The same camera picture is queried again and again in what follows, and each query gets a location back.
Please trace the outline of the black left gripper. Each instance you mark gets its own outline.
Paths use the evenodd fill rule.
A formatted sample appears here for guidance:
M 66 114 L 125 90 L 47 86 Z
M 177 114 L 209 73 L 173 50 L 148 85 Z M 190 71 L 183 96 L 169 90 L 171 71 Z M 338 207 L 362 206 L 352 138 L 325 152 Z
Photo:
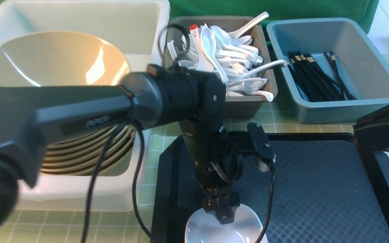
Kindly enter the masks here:
M 243 158 L 224 124 L 211 127 L 200 120 L 185 119 L 179 127 L 194 165 L 196 180 L 205 194 L 203 207 L 215 211 L 220 224 L 234 222 L 240 206 L 233 184 L 242 176 Z

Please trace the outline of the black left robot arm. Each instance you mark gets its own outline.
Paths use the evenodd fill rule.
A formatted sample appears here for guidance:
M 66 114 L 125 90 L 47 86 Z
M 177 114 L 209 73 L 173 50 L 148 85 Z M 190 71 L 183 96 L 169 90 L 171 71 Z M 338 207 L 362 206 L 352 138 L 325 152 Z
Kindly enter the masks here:
M 37 183 L 49 145 L 116 126 L 93 169 L 87 191 L 81 242 L 87 239 L 93 189 L 115 134 L 132 126 L 140 140 L 132 182 L 132 202 L 144 232 L 136 201 L 136 183 L 145 153 L 143 130 L 178 122 L 207 198 L 204 210 L 219 223 L 234 220 L 239 203 L 231 197 L 243 159 L 224 125 L 226 87 L 216 74 L 174 65 L 147 66 L 126 75 L 116 86 L 0 87 L 0 226 L 14 210 L 18 181 Z

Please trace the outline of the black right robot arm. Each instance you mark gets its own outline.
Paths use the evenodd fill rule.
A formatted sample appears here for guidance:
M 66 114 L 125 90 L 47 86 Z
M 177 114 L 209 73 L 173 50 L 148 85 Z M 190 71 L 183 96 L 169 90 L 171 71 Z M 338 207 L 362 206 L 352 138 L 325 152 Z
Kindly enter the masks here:
M 353 132 L 362 147 L 389 152 L 389 105 L 360 117 Z

